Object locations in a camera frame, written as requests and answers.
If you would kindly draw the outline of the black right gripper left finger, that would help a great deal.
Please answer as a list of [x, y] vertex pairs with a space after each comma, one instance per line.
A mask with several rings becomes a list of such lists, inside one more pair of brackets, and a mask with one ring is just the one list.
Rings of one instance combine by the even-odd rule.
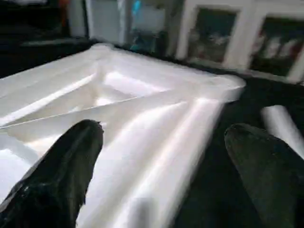
[[0, 205], [2, 228], [74, 228], [85, 204], [103, 128], [84, 119], [62, 134]]

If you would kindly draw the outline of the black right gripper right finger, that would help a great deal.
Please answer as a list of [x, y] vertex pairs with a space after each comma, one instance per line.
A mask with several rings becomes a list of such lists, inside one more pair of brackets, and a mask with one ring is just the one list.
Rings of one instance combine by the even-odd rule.
[[265, 228], [304, 226], [304, 161], [283, 140], [245, 123], [224, 134], [228, 155]]

